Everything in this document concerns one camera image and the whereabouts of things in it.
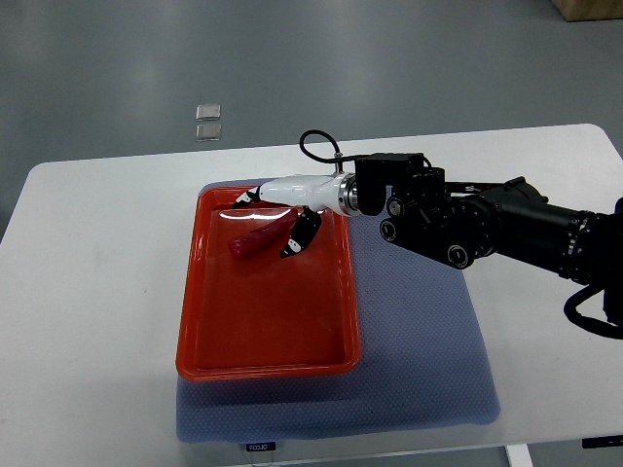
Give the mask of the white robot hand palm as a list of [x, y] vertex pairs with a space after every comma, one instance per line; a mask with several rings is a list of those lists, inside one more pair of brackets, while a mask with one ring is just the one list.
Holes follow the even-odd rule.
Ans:
[[358, 201], [353, 173], [338, 175], [294, 175], [262, 184], [261, 201], [307, 207], [313, 212], [330, 209], [342, 216], [357, 216]]

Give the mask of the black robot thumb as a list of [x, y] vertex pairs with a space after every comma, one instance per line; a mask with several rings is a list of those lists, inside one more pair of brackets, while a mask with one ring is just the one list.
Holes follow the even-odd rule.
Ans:
[[305, 251], [314, 240], [321, 226], [321, 215], [304, 208], [294, 223], [292, 232], [279, 257], [289, 258]]

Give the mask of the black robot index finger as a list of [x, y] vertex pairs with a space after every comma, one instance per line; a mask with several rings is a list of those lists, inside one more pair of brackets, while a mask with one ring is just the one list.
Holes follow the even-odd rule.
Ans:
[[260, 201], [261, 201], [260, 189], [252, 188], [250, 190], [243, 192], [233, 203], [232, 208], [233, 209], [246, 208], [249, 205], [259, 203]]

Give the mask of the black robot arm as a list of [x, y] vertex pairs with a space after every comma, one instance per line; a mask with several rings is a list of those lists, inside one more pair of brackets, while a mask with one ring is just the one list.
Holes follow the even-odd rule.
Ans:
[[319, 229], [319, 213], [377, 216], [382, 238], [455, 269], [498, 253], [553, 271], [594, 289], [622, 284], [622, 210], [612, 214], [552, 205], [517, 177], [504, 183], [448, 182], [445, 171], [421, 153], [353, 156], [352, 173], [290, 176], [254, 187], [234, 208], [267, 202], [300, 206], [294, 244], [306, 249]]

